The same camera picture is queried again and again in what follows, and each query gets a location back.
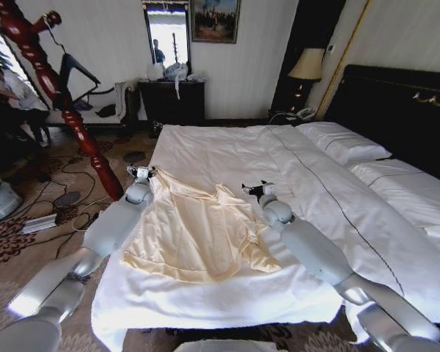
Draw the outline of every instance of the picture frame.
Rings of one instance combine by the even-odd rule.
[[[191,0],[193,42],[236,44],[241,0]]]

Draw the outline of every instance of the white pillow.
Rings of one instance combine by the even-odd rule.
[[[341,165],[388,158],[391,153],[381,145],[335,122],[311,122],[297,129]]]
[[[424,229],[440,251],[440,180],[399,160],[360,164],[351,171],[412,224]]]

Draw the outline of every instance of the floral rug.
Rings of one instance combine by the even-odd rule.
[[[0,222],[0,330],[16,318],[6,311],[12,297],[46,263],[75,251],[81,244],[84,229],[110,200],[98,176],[89,165],[73,136],[65,130],[52,129],[54,143],[28,160],[17,162],[11,170],[0,175],[10,182],[23,197],[23,204],[9,218]],[[124,160],[129,153],[140,152],[141,160],[135,165],[148,165],[156,140],[146,132],[118,137],[114,132],[98,133],[96,139],[111,168],[128,185]],[[57,214],[58,226],[40,232],[22,235],[20,229],[26,220]],[[104,265],[86,282],[86,292],[79,308],[62,324],[60,351],[107,351],[93,335],[90,311]],[[372,345],[355,346],[350,326],[341,312],[330,324],[300,323],[271,324],[241,329],[179,330],[151,329],[129,331],[124,351],[170,352],[188,341],[201,339],[241,339],[273,341],[278,349],[288,351],[376,351]]]

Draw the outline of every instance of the dresser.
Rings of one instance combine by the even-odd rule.
[[[152,138],[158,137],[162,125],[201,125],[204,121],[204,82],[180,82],[180,99],[171,81],[141,81],[139,89]]]

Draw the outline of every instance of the lamp shade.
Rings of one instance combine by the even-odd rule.
[[[321,78],[321,60],[324,49],[305,48],[298,59],[295,67],[288,74],[289,77],[301,79],[320,79]]]

